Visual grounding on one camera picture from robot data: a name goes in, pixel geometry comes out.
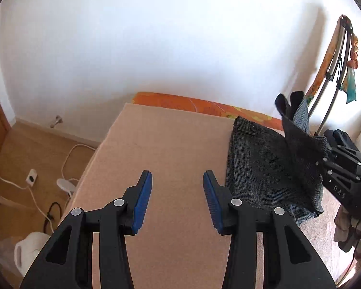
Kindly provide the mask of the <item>gloved right hand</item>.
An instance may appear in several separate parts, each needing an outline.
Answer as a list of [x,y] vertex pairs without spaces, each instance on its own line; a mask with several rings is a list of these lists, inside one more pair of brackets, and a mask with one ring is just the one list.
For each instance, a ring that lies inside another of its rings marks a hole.
[[361,258],[361,218],[352,217],[341,205],[334,222],[336,225],[334,241],[338,243],[338,247],[344,252],[349,252],[354,247],[357,257]]

